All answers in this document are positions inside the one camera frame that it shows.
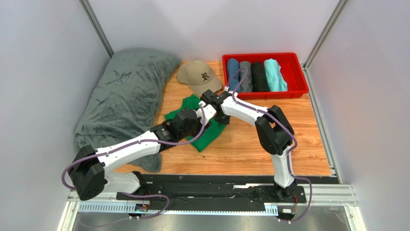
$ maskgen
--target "cable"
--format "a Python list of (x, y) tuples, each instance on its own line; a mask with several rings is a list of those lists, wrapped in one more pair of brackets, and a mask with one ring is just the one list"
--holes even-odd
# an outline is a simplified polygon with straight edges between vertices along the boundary
[(142, 207), (146, 208), (147, 211), (148, 211), (148, 209), (151, 207), (151, 199), (149, 200), (149, 202), (150, 202), (150, 203), (148, 204), (148, 206), (146, 206), (146, 205), (145, 205), (145, 197), (144, 197), (144, 199), (142, 200)]
[(115, 149), (113, 149), (113, 150), (111, 150), (111, 151), (109, 151), (109, 152), (107, 152), (107, 153), (100, 153), (100, 154), (89, 155), (89, 156), (83, 157), (83, 158), (78, 159), (78, 160), (74, 161), (73, 163), (69, 164), (69, 165), (63, 170), (63, 173), (61, 174), (61, 182), (63, 183), (63, 185), (64, 185), (65, 187), (67, 187), (67, 188), (69, 188), (69, 189), (71, 189), (71, 190), (75, 190), (75, 187), (73, 187), (73, 186), (67, 184), (67, 182), (65, 182), (65, 174), (66, 174), (74, 165), (77, 165), (77, 164), (79, 164), (79, 163), (81, 163), (81, 162), (83, 162), (83, 161), (86, 161), (86, 160), (89, 160), (89, 159), (92, 159), (92, 158), (100, 157), (100, 156), (103, 156), (103, 155), (110, 155), (110, 154), (112, 154), (112, 153), (114, 153), (114, 152), (117, 152), (117, 151), (119, 151), (119, 150), (121, 150), (121, 149), (127, 148), (127, 147), (132, 146), (132, 145), (135, 145), (135, 144), (140, 144), (140, 143), (142, 143), (142, 142), (156, 142), (156, 143), (162, 143), (162, 144), (175, 145), (175, 146), (176, 146), (176, 145), (185, 145), (185, 144), (194, 142), (195, 140), (197, 140), (197, 139), (202, 135), (202, 133), (203, 133), (204, 130), (205, 130), (205, 121), (206, 121), (206, 119), (205, 119), (205, 111), (204, 111), (204, 108), (203, 108), (201, 105), (199, 105), (199, 108), (201, 109), (201, 112), (202, 112), (202, 126), (201, 126), (201, 129), (199, 130), (198, 134), (197, 134), (194, 138), (192, 138), (191, 140), (178, 143), (178, 142), (167, 142), (167, 141), (160, 141), (160, 140), (144, 139), (144, 140), (134, 141), (134, 142), (125, 144), (125, 145), (123, 145), (123, 146), (121, 146), (121, 147), (118, 147), (118, 148), (115, 148)]
[(156, 213), (154, 213), (154, 214), (152, 214), (152, 215), (149, 215), (149, 216), (146, 216), (146, 217), (140, 217), (139, 219), (149, 219), (149, 218), (154, 218), (154, 217), (156, 217), (156, 216), (159, 216), (164, 210), (166, 210), (167, 208), (168, 208), (168, 206), (169, 206), (169, 198), (166, 196), (166, 195), (162, 195), (162, 194), (154, 194), (154, 195), (142, 195), (142, 196), (138, 196), (138, 195), (132, 195), (132, 194), (129, 194), (129, 193), (126, 193), (126, 192), (121, 192), (122, 194), (124, 194), (125, 196), (129, 196), (129, 197), (134, 197), (134, 198), (139, 198), (139, 199), (142, 199), (142, 198), (153, 198), (153, 197), (163, 197), (163, 198), (165, 198), (166, 200), (167, 200), (167, 204), (161, 209), (161, 210), (159, 210), (158, 212), (156, 212)]
[[(244, 76), (247, 76), (247, 74), (248, 74), (248, 69), (247, 69), (246, 67), (240, 68), (240, 69), (237, 70), (235, 73), (233, 73), (233, 75), (229, 78), (228, 83), (229, 83), (230, 80), (235, 76), (235, 74), (237, 74), (237, 73), (238, 73), (239, 71), (241, 71), (241, 70), (245, 70)], [(309, 183), (309, 188), (310, 188), (309, 202), (308, 202), (308, 204), (307, 204), (306, 210), (304, 211), (304, 213), (303, 213), (299, 218), (297, 218), (297, 219), (295, 219), (295, 220), (292, 220), (292, 221), (290, 221), (290, 220), (282, 220), (282, 221), (285, 222), (285, 223), (288, 223), (288, 224), (290, 224), (290, 222), (300, 221), (301, 219), (303, 219), (303, 217), (305, 217), (306, 213), (308, 213), (308, 211), (309, 211), (310, 205), (311, 205), (311, 203), (312, 203), (312, 188), (313, 188), (313, 187), (312, 187), (312, 182), (311, 182), (308, 178), (305, 178), (305, 177), (297, 177), (297, 176), (295, 176), (295, 174), (292, 172), (292, 167), (290, 166), (290, 152), (297, 147), (297, 140), (296, 140), (295, 136), (294, 136), (281, 122), (279, 122), (279, 120), (277, 120), (277, 119), (276, 119), (273, 115), (271, 115), (270, 113), (265, 112), (265, 111), (262, 111), (262, 110), (259, 110), (259, 109), (257, 109), (257, 108), (254, 108), (254, 107), (252, 107), (252, 106), (249, 106), (249, 105), (247, 105), (247, 104), (244, 104), (244, 103), (239, 102), (239, 101), (236, 100), (236, 98), (235, 98), (235, 92), (236, 92), (236, 90), (239, 88), (239, 86), (242, 84), (242, 82), (244, 81), (244, 79), (245, 79), (245, 78), (242, 78), (241, 81), (239, 81), (238, 85), (235, 87), (235, 89), (232, 91), (232, 99), (233, 99), (233, 101), (234, 101), (235, 103), (239, 104), (239, 105), (242, 105), (242, 106), (246, 107), (246, 108), (249, 108), (249, 109), (251, 109), (251, 110), (255, 110), (255, 111), (257, 111), (257, 112), (261, 112), (261, 113), (263, 113), (263, 114), (269, 116), (269, 117), (270, 117), (273, 121), (275, 121), (275, 123), (276, 123), (277, 125), (279, 125), (279, 127), (281, 127), (281, 128), (290, 136), (290, 138), (295, 142), (294, 146), (292, 146), (292, 147), (286, 152), (287, 167), (288, 167), (289, 174), (290, 174), (293, 178), (295, 178), (295, 179), (297, 179), (297, 180), (305, 180), (305, 181), (307, 181), (307, 182)]]
[(126, 192), (121, 192), (121, 193), (124, 194), (124, 195), (126, 195), (126, 196), (133, 197), (133, 198), (138, 198), (138, 199), (153, 198), (153, 197), (163, 197), (163, 198), (165, 198), (165, 199), (167, 200), (167, 204), (166, 204), (161, 210), (159, 210), (158, 212), (156, 212), (156, 213), (154, 213), (154, 214), (152, 214), (152, 215), (146, 216), (146, 217), (127, 217), (127, 218), (118, 219), (118, 220), (116, 220), (116, 221), (113, 221), (113, 222), (110, 222), (110, 223), (107, 223), (107, 224), (103, 224), (103, 225), (86, 225), (86, 224), (84, 224), (80, 219), (78, 220), (78, 223), (79, 223), (81, 226), (84, 226), (84, 227), (86, 227), (86, 228), (97, 229), (97, 228), (102, 228), (102, 227), (111, 226), (111, 225), (114, 225), (114, 224), (116, 224), (116, 223), (119, 223), (119, 222), (122, 222), (122, 221), (125, 221), (125, 220), (130, 220), (131, 218), (133, 218), (133, 219), (149, 219), (149, 218), (154, 218), (154, 217), (159, 216), (159, 215), (160, 215), (164, 210), (166, 210), (166, 209), (168, 208), (168, 206), (169, 206), (169, 198), (168, 198), (166, 195), (155, 194), (155, 195), (143, 195), (143, 196), (138, 196), (138, 195), (132, 195), (132, 194), (129, 194), (129, 193), (126, 193)]
[(292, 210), (293, 210), (294, 212), (296, 212), (298, 201), (297, 201), (297, 197), (296, 197), (295, 194), (293, 194), (293, 197), (295, 198), (295, 205), (292, 207)]

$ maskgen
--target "cap brim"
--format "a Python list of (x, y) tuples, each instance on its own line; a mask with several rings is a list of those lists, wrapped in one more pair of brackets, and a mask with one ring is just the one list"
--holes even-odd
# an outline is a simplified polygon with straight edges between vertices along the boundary
[(202, 96), (202, 94), (207, 91), (208, 89), (211, 90), (212, 92), (217, 92), (222, 89), (222, 83), (219, 80), (219, 78), (215, 75), (214, 78), (207, 84), (201, 85), (201, 86), (188, 86), (191, 88), (191, 90), (197, 95), (197, 96)]

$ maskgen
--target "folded shirt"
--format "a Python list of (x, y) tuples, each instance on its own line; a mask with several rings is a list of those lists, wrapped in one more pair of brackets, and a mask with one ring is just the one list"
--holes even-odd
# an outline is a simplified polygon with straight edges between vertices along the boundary
[(241, 90), (242, 92), (252, 92), (254, 90), (254, 86), (252, 84), (252, 68), (251, 68), (251, 63), (248, 61), (242, 61), (239, 63), (239, 69), (241, 68), (246, 68), (248, 69), (248, 73), (245, 76), (245, 70), (241, 70), (239, 72), (239, 81), (241, 81), (243, 78), (243, 82), (241, 83)]
[[(238, 60), (231, 58), (226, 63), (226, 72), (228, 74), (229, 90), (234, 90), (239, 84), (239, 73), (232, 77), (232, 74), (239, 70)], [(238, 87), (236, 92), (242, 92), (241, 86)]]
[[(182, 106), (180, 109), (172, 111), (166, 114), (164, 117), (165, 119), (173, 119), (178, 112), (180, 112), (184, 108), (195, 109), (199, 108), (200, 99), (192, 94), (190, 97), (187, 97), (182, 100)], [(212, 141), (214, 141), (225, 129), (226, 125), (220, 124), (214, 119), (209, 121), (209, 127), (203, 132), (203, 134), (194, 142), (191, 143), (199, 152), (202, 152)]]
[(265, 66), (266, 81), (270, 91), (288, 91), (288, 84), (281, 74), (281, 66), (274, 59), (263, 62)]
[(268, 83), (266, 81), (265, 69), (261, 62), (256, 62), (251, 65), (252, 82), (255, 92), (269, 91)]

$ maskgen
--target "white wall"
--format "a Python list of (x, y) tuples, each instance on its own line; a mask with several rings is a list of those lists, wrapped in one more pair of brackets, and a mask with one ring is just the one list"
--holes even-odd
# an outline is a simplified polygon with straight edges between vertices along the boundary
[(410, 1), (351, 0), (310, 70), (370, 231), (409, 230)]
[(90, 0), (114, 51), (150, 47), (182, 59), (295, 52), (305, 62), (338, 0)]
[(2, 0), (0, 28), (0, 229), (56, 230), (73, 131), (108, 58), (76, 0)]

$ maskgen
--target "metal corner post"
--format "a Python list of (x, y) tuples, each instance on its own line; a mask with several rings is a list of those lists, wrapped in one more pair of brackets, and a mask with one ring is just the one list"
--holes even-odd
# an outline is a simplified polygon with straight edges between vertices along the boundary
[(108, 57), (111, 59), (111, 57), (114, 54), (113, 48), (111, 47), (110, 43), (108, 42), (107, 36), (105, 36), (103, 29), (101, 28), (100, 23), (98, 22), (97, 17), (95, 16), (94, 11), (92, 10), (92, 7), (90, 5), (90, 2), (88, 0), (78, 0), (81, 4), (81, 6), (84, 9), (84, 12), (86, 13), (92, 27), (95, 30), (95, 33), (97, 34), (98, 38), (100, 39), (100, 42), (102, 46), (105, 49), (105, 52), (107, 53)]
[(61, 216), (57, 231), (73, 230), (79, 206), (80, 202), (78, 201), (67, 201), (65, 203), (65, 208)]
[(330, 16), (328, 22), (326, 23), (326, 26), (324, 27), (322, 33), (319, 36), (318, 41), (316, 42), (315, 46), (313, 47), (312, 51), (309, 54), (309, 57), (306, 59), (304, 68), (309, 70), (309, 68), (312, 66), (313, 61), (315, 60), (316, 56), (318, 55), (322, 45), (326, 41), (328, 35), (332, 31), (334, 25), (337, 23), (337, 20), (340, 18), (340, 15), (342, 15), (343, 10), (347, 6), (347, 3), (349, 0), (339, 0), (338, 4), (336, 5), (336, 8), (334, 9), (332, 15)]

